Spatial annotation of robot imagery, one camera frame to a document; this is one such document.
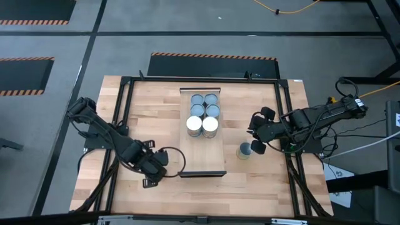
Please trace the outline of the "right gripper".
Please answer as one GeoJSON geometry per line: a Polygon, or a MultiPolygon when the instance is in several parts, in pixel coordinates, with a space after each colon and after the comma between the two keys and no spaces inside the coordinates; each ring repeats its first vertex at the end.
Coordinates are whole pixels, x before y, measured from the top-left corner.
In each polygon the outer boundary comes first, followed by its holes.
{"type": "Polygon", "coordinates": [[[266,146],[281,151],[273,147],[270,142],[279,139],[283,133],[281,122],[274,122],[276,112],[269,107],[262,107],[260,111],[255,112],[250,120],[248,133],[254,140],[251,143],[251,149],[257,154],[264,154],[266,146]]]}

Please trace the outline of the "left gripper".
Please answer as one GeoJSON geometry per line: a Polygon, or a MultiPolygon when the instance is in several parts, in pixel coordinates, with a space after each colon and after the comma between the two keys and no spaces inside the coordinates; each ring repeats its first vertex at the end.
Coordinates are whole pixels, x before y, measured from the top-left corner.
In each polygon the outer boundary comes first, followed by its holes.
{"type": "Polygon", "coordinates": [[[144,188],[156,187],[167,173],[168,153],[163,149],[153,152],[151,149],[154,144],[153,140],[147,142],[134,140],[134,143],[138,147],[133,161],[134,169],[145,175],[142,186],[144,188]]]}

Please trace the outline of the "yellow carrots tin can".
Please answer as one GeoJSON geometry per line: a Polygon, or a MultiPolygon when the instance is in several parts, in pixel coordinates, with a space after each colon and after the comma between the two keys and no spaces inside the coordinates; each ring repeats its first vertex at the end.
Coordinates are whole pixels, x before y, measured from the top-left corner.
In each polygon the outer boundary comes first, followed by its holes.
{"type": "Polygon", "coordinates": [[[251,149],[251,144],[248,142],[243,142],[239,145],[239,148],[236,151],[236,156],[239,159],[246,160],[252,153],[253,150],[251,149]]]}

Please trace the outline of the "green can with red swirl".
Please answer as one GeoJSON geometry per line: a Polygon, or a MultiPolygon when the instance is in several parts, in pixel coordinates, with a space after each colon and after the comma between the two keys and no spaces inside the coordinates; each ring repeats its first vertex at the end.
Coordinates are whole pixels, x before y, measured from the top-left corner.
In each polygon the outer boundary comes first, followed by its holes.
{"type": "Polygon", "coordinates": [[[206,138],[213,138],[218,130],[219,122],[215,117],[206,117],[202,121],[202,133],[206,138]]]}

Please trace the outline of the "blue and tan label can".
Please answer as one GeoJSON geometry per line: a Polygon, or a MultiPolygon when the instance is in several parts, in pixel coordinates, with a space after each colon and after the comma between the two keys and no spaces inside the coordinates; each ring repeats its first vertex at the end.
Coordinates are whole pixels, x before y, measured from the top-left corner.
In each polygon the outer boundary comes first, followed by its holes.
{"type": "Polygon", "coordinates": [[[220,116],[220,108],[217,104],[209,104],[205,110],[207,117],[218,118],[220,116]]]}

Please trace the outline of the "teal label tin can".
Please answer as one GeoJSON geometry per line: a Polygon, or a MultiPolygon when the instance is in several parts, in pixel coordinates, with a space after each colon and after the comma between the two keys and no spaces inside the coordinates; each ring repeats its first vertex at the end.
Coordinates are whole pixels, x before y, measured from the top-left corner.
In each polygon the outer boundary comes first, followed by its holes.
{"type": "Polygon", "coordinates": [[[203,120],[198,116],[190,116],[186,121],[187,133],[191,137],[198,137],[202,133],[203,120]]]}

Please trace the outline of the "multicolour label tin can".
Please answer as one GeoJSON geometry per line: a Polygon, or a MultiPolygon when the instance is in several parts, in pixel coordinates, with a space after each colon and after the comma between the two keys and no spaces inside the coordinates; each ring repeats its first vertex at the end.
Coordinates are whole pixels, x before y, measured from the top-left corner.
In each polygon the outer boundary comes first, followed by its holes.
{"type": "Polygon", "coordinates": [[[190,108],[191,116],[197,116],[199,118],[204,117],[204,106],[202,104],[193,104],[190,108]]]}

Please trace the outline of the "silver metal strip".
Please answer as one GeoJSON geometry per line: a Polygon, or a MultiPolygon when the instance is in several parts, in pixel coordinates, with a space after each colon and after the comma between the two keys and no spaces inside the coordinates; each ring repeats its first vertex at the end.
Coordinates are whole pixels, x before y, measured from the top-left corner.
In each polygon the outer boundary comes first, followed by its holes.
{"type": "Polygon", "coordinates": [[[99,216],[97,220],[97,225],[110,225],[111,222],[116,221],[127,221],[133,219],[133,215],[108,215],[99,216]]]}
{"type": "Polygon", "coordinates": [[[308,225],[308,222],[297,219],[272,218],[271,225],[308,225]]]}

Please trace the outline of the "white printed sheet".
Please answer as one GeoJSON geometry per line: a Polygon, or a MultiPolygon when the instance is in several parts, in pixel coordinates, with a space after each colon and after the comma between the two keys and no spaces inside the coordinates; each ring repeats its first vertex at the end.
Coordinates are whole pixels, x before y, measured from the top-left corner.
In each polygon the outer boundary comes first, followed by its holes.
{"type": "MultiPolygon", "coordinates": [[[[323,168],[326,181],[354,176],[354,173],[352,172],[332,166],[325,162],[323,163],[323,168]]],[[[345,208],[351,207],[351,197],[351,191],[329,193],[331,202],[344,206],[345,208]]]]}

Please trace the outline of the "black equipment at right edge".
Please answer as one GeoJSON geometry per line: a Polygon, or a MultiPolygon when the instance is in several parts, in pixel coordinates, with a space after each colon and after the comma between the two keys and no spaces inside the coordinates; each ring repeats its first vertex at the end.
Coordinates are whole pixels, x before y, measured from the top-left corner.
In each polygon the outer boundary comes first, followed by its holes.
{"type": "Polygon", "coordinates": [[[175,173],[182,160],[192,161],[192,151],[180,145],[184,131],[180,118],[181,88],[220,88],[223,143],[220,168],[222,177],[163,179],[158,186],[143,188],[141,174],[125,167],[118,169],[113,214],[167,216],[233,216],[259,218],[291,218],[294,216],[286,157],[277,152],[273,141],[263,155],[251,154],[239,159],[237,150],[251,141],[247,128],[254,112],[267,106],[275,111],[308,106],[304,84],[290,80],[288,87],[275,87],[273,80],[247,82],[236,78],[218,81],[202,77],[149,77],[137,79],[133,88],[121,91],[119,76],[105,76],[94,95],[97,113],[106,121],[113,117],[118,96],[132,94],[127,119],[129,135],[141,141],[154,140],[158,148],[167,147],[167,170],[175,173]]]}

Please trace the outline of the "black table leg stand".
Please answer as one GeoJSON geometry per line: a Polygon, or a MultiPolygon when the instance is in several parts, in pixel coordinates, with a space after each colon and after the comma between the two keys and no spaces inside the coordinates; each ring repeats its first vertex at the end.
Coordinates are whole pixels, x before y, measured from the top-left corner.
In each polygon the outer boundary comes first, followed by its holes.
{"type": "Polygon", "coordinates": [[[352,81],[354,84],[376,84],[376,85],[392,85],[393,83],[400,83],[400,77],[393,77],[396,73],[400,72],[400,52],[397,49],[397,46],[394,44],[390,33],[386,29],[383,20],[381,19],[378,11],[376,10],[372,0],[363,0],[367,3],[372,15],[377,22],[377,25],[380,29],[380,36],[382,36],[389,47],[391,48],[392,53],[395,57],[395,62],[390,65],[388,68],[381,71],[379,74],[372,76],[372,77],[352,77],[352,76],[345,76],[342,79],[347,79],[352,81]]]}

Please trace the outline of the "grey cabinet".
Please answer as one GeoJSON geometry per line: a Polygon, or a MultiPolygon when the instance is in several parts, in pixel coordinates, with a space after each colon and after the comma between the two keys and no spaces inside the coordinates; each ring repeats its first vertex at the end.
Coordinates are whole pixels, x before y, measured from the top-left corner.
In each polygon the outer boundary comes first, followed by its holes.
{"type": "Polygon", "coordinates": [[[400,101],[386,102],[388,187],[400,194],[400,101]]]}

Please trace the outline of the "black equipment box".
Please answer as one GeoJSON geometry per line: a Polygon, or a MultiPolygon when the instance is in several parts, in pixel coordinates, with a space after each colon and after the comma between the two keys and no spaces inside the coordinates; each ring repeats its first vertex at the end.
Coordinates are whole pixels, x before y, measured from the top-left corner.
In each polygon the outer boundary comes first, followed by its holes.
{"type": "Polygon", "coordinates": [[[400,225],[400,172],[375,171],[351,177],[331,179],[329,193],[372,188],[374,192],[373,219],[384,225],[400,225]]]}

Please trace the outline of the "dark stand foot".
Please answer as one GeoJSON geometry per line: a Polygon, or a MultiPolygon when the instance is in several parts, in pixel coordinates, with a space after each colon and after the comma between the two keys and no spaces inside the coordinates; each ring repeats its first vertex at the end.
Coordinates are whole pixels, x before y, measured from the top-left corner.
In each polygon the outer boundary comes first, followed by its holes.
{"type": "Polygon", "coordinates": [[[20,145],[16,142],[9,141],[7,139],[0,137],[0,149],[2,149],[2,148],[11,148],[11,149],[15,149],[15,150],[22,150],[23,145],[20,145]]]}

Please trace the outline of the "wooden shelf with black frame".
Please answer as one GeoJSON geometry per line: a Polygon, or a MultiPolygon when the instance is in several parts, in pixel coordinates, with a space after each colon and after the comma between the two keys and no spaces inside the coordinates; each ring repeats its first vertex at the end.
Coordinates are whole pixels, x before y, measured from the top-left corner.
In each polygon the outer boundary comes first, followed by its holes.
{"type": "MultiPolygon", "coordinates": [[[[180,92],[180,133],[179,147],[185,155],[184,171],[180,174],[182,178],[195,177],[222,177],[226,174],[224,168],[224,153],[223,153],[223,132],[222,132],[222,112],[220,105],[219,87],[182,87],[180,92]],[[220,108],[220,116],[216,118],[219,122],[217,133],[213,138],[206,138],[203,135],[191,137],[187,132],[186,121],[191,116],[191,96],[193,94],[201,94],[205,97],[206,94],[214,93],[218,97],[217,105],[220,108]]],[[[204,106],[204,120],[207,116],[205,113],[206,105],[204,106]]]]}

